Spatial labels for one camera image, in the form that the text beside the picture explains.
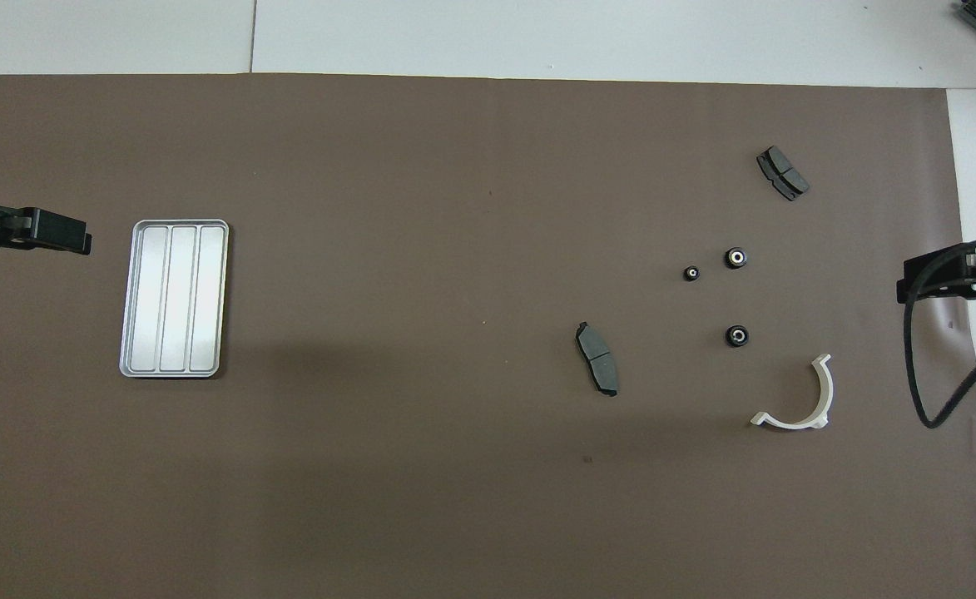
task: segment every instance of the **rubber bushing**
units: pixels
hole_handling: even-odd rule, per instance
[[[731,247],[724,253],[724,263],[730,269],[741,269],[746,266],[746,250],[742,247]]]
[[[737,324],[735,326],[728,327],[728,330],[724,333],[724,340],[731,345],[732,348],[742,348],[747,342],[751,340],[751,334],[746,330],[746,327]]]

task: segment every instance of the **brown mat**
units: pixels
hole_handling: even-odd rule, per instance
[[[959,241],[943,91],[0,77],[0,204],[96,236],[0,253],[0,597],[976,597],[976,398],[922,428],[894,302]],[[126,379],[173,217],[232,227],[224,370]],[[944,398],[964,308],[918,326]],[[821,353],[827,428],[747,424]]]

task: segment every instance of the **white curved bracket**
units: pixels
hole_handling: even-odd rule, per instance
[[[821,399],[817,402],[817,409],[808,418],[803,418],[795,424],[788,424],[776,420],[767,412],[759,412],[754,414],[754,418],[751,418],[751,423],[768,423],[777,428],[787,428],[788,431],[800,431],[803,428],[823,428],[827,424],[827,410],[831,407],[831,399],[835,396],[835,385],[831,383],[831,372],[827,370],[827,360],[830,359],[830,354],[821,354],[812,361],[814,370],[817,371],[817,378],[821,382]]]

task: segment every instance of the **black cable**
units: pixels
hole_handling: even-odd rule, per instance
[[[924,426],[928,426],[928,428],[937,428],[937,426],[943,424],[950,417],[950,414],[953,413],[957,404],[960,403],[960,399],[974,386],[976,382],[976,364],[975,368],[968,373],[966,378],[962,380],[962,383],[954,390],[953,395],[945,403],[943,409],[939,410],[935,418],[928,418],[928,413],[924,411],[924,402],[920,398],[920,391],[917,390],[917,371],[913,364],[913,307],[917,304],[917,296],[920,295],[920,290],[924,288],[924,285],[928,284],[929,278],[932,278],[932,275],[937,270],[943,268],[945,263],[974,250],[976,250],[976,240],[959,244],[950,250],[944,251],[943,254],[936,255],[918,273],[917,277],[914,278],[913,287],[909,288],[909,296],[905,300],[905,312],[902,317],[902,341],[905,344],[905,373],[907,378],[909,378],[909,394],[913,395],[913,405],[917,408],[917,416],[920,418],[920,422]]]

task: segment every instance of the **silver tray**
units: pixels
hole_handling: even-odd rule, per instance
[[[133,378],[206,378],[218,370],[229,225],[141,220],[133,227],[118,368]]]

